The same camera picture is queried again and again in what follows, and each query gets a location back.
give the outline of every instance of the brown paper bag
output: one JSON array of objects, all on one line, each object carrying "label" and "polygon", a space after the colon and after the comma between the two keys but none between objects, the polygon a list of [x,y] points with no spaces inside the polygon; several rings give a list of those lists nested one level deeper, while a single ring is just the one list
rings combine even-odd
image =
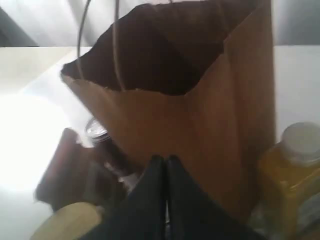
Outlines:
[{"label": "brown paper bag", "polygon": [[270,0],[144,4],[62,78],[135,163],[178,155],[210,197],[245,220],[256,162],[275,141]]}]

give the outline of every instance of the bright light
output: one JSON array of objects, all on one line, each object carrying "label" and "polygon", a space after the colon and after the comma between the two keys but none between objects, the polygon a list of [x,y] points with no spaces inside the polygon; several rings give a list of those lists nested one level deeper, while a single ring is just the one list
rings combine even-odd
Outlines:
[{"label": "bright light", "polygon": [[43,97],[0,97],[0,188],[34,190],[67,127],[64,112]]}]

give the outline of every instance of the black object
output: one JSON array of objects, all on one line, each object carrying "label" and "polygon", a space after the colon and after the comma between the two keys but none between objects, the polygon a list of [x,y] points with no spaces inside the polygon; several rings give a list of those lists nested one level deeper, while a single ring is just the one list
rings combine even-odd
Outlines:
[{"label": "black object", "polygon": [[118,210],[82,240],[162,240],[165,235],[165,162],[153,156],[143,177]]},{"label": "black object", "polygon": [[95,119],[89,120],[85,127],[85,133],[91,139],[96,158],[102,165],[118,177],[125,177],[134,173],[126,155],[118,148],[108,131]]},{"label": "black object", "polygon": [[265,240],[212,202],[176,156],[170,156],[166,163],[153,156],[140,182],[114,215],[81,240],[163,240],[166,201],[170,239]]}]

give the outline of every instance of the yellow liquid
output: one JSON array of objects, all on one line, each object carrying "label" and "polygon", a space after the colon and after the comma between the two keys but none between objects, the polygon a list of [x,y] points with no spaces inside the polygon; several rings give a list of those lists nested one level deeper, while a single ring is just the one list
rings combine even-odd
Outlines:
[{"label": "yellow liquid", "polygon": [[268,230],[283,240],[298,239],[297,233],[306,228],[301,220],[310,221],[302,204],[320,193],[320,163],[307,167],[293,165],[276,145],[262,156],[258,175]]}]

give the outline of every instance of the cream-colored object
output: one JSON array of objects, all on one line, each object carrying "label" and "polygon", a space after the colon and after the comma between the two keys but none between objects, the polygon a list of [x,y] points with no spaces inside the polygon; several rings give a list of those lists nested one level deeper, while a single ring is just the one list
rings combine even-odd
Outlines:
[{"label": "cream-colored object", "polygon": [[74,240],[97,226],[101,219],[94,205],[77,202],[61,208],[48,218],[30,240]]}]

